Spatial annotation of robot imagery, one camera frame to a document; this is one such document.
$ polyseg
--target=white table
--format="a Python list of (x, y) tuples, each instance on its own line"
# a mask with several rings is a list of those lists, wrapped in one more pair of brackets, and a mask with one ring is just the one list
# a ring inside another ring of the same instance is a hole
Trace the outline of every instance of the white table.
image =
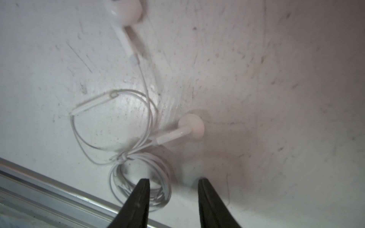
[[(159, 129), (193, 110), (203, 141), (167, 147), (179, 184), (150, 218), (199, 227), (206, 176), (242, 227), (365, 224), (363, 1), (144, 1), (133, 26)], [(116, 202), (69, 124), (76, 104), (142, 89), (98, 0), (0, 1), (1, 157)], [(126, 143), (145, 112), (118, 98), (78, 119)]]

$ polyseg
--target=stain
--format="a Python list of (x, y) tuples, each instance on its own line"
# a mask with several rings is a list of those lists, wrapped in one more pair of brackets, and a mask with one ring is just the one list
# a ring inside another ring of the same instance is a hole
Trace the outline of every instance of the stain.
[[(263, 56), (263, 62), (265, 62), (265, 59), (269, 56), (270, 53), (268, 53), (267, 55)], [(251, 76), (250, 78), (253, 79), (255, 77), (257, 77), (261, 71), (262, 71), (262, 67), (264, 65), (264, 63), (259, 63), (258, 65), (254, 62), (254, 57), (251, 58), (251, 63), (252, 64), (247, 64), (247, 71), (245, 73), (245, 76)]]
[(84, 94), (84, 95), (88, 94), (88, 89), (87, 89), (86, 85), (85, 85), (85, 84), (80, 83), (80, 86), (81, 86), (81, 88), (80, 88), (80, 92), (81, 92), (82, 94)]
[(326, 113), (327, 113), (327, 110), (326, 110), (325, 108), (320, 108), (319, 110), (321, 110), (321, 112), (322, 112), (323, 114), (326, 114)]
[(295, 89), (295, 88), (297, 88), (297, 86), (299, 85), (299, 83), (297, 83), (297, 84), (294, 84), (293, 86), (292, 86), (292, 89)]

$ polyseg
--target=earbud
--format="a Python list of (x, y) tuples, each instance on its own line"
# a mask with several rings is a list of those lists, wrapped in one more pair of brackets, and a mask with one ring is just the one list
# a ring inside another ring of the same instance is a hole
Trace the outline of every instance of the earbud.
[(177, 126), (176, 130), (157, 137), (155, 144), (161, 145), (185, 135), (189, 135), (193, 139), (201, 139), (204, 136), (205, 127), (203, 120), (195, 114), (188, 113), (183, 115)]
[(137, 50), (125, 27), (138, 22), (143, 11), (141, 3), (139, 0), (104, 0), (104, 5), (128, 58), (134, 64), (139, 64)]

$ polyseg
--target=dirty white surface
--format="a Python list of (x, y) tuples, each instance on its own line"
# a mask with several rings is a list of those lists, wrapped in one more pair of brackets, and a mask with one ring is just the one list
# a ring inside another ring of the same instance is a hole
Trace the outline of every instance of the dirty white surface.
[[(364, 227), (364, 2), (143, 5), (134, 42), (159, 129), (190, 110), (206, 122), (203, 141), (167, 146), (179, 183), (150, 218), (198, 227), (206, 176), (242, 227)], [(109, 167), (85, 159), (68, 120), (116, 88), (141, 84), (101, 1), (0, 0), (2, 158), (116, 202)], [(118, 98), (77, 121), (95, 144), (126, 143), (145, 110)]]

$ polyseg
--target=earphone cable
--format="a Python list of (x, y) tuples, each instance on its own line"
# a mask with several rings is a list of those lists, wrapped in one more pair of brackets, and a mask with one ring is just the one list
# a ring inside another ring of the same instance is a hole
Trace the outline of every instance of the earphone cable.
[(153, 115), (151, 111), (151, 102), (150, 97), (147, 89), (146, 80), (144, 78), (144, 75), (142, 73), (142, 69), (140, 64), (136, 64), (137, 71), (139, 73), (139, 76), (142, 80), (142, 86), (144, 89), (145, 94), (134, 92), (132, 90), (115, 90), (113, 91), (117, 95), (129, 95), (133, 96), (137, 99), (139, 99), (146, 107), (147, 107), (147, 123), (146, 128), (144, 132), (142, 133), (140, 139), (135, 143), (135, 145), (132, 147), (129, 151), (122, 151), (118, 154), (110, 157), (108, 162), (100, 163), (96, 162), (94, 159), (92, 159), (86, 150), (83, 148), (82, 143), (87, 145), (88, 147), (91, 147), (96, 150), (100, 151), (110, 151), (107, 150), (107, 148), (103, 147), (96, 147), (88, 143), (86, 140), (84, 140), (79, 132), (77, 131), (77, 128), (75, 126), (75, 116), (70, 115), (70, 121), (71, 121), (71, 127), (73, 130), (73, 133), (75, 135), (75, 138), (78, 142), (78, 145), (86, 158), (92, 162), (95, 165), (112, 165), (109, 174), (108, 174), (108, 183), (109, 188), (112, 192), (112, 194), (115, 196), (115, 198), (121, 203), (124, 204), (123, 200), (120, 196), (118, 196), (118, 192), (122, 193), (122, 195), (125, 198), (128, 198), (131, 192), (133, 191), (135, 184), (133, 184), (131, 181), (129, 181), (121, 171), (122, 166), (127, 160), (140, 160), (143, 161), (146, 165), (149, 166), (151, 171), (155, 174), (156, 178), (159, 181), (160, 188), (151, 189), (150, 191), (150, 211), (158, 210), (159, 208), (163, 207), (168, 203), (171, 197), (171, 177), (172, 177), (172, 171), (170, 168), (164, 163), (164, 161), (159, 158), (156, 155), (153, 155), (148, 152), (141, 151), (147, 147), (153, 146), (153, 142), (147, 142), (147, 140), (150, 137), (151, 131), (153, 129)]

